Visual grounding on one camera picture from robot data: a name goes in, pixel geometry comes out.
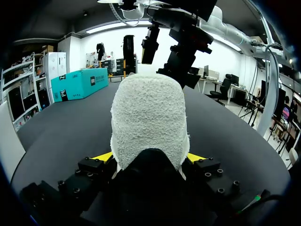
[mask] towel-covered object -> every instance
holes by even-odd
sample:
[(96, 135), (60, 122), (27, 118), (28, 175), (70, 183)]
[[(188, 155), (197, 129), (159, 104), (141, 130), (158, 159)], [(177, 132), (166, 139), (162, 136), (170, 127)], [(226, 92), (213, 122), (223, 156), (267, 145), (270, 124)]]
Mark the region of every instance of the towel-covered object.
[(131, 75), (120, 83), (111, 114), (111, 150), (121, 169), (147, 148), (162, 150), (179, 169), (190, 144), (177, 81), (162, 74)]

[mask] floor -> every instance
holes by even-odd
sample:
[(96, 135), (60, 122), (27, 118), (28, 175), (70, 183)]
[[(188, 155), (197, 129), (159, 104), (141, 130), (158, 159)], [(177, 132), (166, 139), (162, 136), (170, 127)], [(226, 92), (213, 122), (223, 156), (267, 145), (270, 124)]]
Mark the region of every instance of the floor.
[[(245, 115), (246, 113), (248, 113), (248, 111), (245, 112), (245, 108), (240, 112), (241, 106), (239, 106), (239, 105), (237, 105), (237, 104), (235, 104), (235, 103), (233, 103), (233, 102), (230, 102), (229, 105), (227, 105), (227, 101), (226, 101), (226, 100), (225, 100), (225, 101), (222, 100), (221, 102), (223, 102), (223, 103), (226, 105), (226, 108), (228, 108), (230, 111), (232, 111), (235, 115), (238, 115), (238, 114), (239, 114), (239, 116), (241, 117), (241, 116)], [(242, 119), (243, 119), (246, 123), (248, 123), (249, 120), (250, 120), (250, 117), (251, 117), (251, 113), (248, 114), (248, 115), (246, 115), (246, 116), (243, 117)], [(261, 113), (258, 113), (258, 115), (257, 115), (257, 117), (256, 117), (256, 119), (255, 119), (255, 122), (254, 122), (254, 126), (253, 126), (254, 129), (257, 129), (257, 126), (258, 126), (259, 121), (260, 121), (260, 117), (261, 117)], [(264, 137), (263, 137), (263, 138), (264, 138), (265, 140), (268, 140), (269, 135), (270, 135), (270, 131), (269, 131), (269, 129), (268, 129), (268, 130), (266, 131), (266, 133), (264, 134)], [(279, 146), (280, 143), (278, 143), (278, 142), (273, 138), (273, 136), (271, 136), (271, 137), (269, 138), (268, 143), (275, 149), (275, 151), (277, 151), (277, 152), (279, 151), (278, 146)], [(288, 152), (287, 152), (286, 148), (283, 148), (283, 149), (284, 149), (284, 151), (282, 151), (282, 152), (280, 153), (280, 157), (282, 158), (282, 160), (283, 160), (283, 162), (285, 163), (286, 167), (289, 166), (289, 169), (290, 169), (290, 168), (291, 168), (291, 165), (290, 165), (291, 161), (289, 160)]]

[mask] ceiling light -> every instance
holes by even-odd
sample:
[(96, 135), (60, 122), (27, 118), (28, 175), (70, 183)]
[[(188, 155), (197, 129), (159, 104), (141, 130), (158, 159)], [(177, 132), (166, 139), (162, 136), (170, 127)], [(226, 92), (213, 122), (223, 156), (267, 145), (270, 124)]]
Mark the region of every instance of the ceiling light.
[[(127, 23), (136, 24), (137, 21), (129, 21)], [(149, 22), (148, 20), (142, 20), (142, 21), (139, 21), (138, 25), (152, 25), (152, 23)], [(93, 28), (93, 29), (88, 30), (86, 32), (89, 33), (89, 34), (92, 34), (92, 33), (95, 33), (95, 32), (100, 32), (100, 31), (103, 31), (103, 30), (117, 28), (117, 27), (127, 27), (127, 25), (125, 25), (124, 23), (109, 24), (109, 25), (104, 25), (104, 26), (100, 26), (100, 27), (97, 27), (97, 28)]]
[(241, 51), (241, 49), (238, 46), (234, 45), (233, 43), (229, 42), (228, 40), (225, 40), (224, 38), (222, 38), (216, 34), (212, 34), (209, 32), (208, 32), (208, 34), (210, 34), (215, 40), (218, 40), (218, 41), (224, 43), (225, 45), (235, 49), (236, 51)]

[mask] office chair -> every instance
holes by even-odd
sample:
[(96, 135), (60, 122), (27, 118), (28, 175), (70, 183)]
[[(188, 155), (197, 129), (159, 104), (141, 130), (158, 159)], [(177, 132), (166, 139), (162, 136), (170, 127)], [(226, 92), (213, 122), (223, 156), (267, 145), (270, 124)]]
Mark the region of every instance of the office chair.
[(230, 79), (224, 79), (222, 82), (222, 86), (220, 87), (220, 93), (215, 92), (215, 91), (210, 91), (211, 98), (217, 99), (216, 102), (225, 106), (222, 102), (220, 102), (220, 99), (227, 99), (228, 96), (228, 90), (231, 85), (231, 80)]

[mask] teal cardboard box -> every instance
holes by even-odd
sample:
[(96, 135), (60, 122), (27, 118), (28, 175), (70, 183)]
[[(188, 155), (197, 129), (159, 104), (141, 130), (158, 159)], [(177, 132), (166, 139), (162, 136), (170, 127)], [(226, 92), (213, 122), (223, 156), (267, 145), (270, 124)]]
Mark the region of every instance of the teal cardboard box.
[(51, 80), (54, 102), (86, 98), (108, 85), (107, 68), (84, 69)]

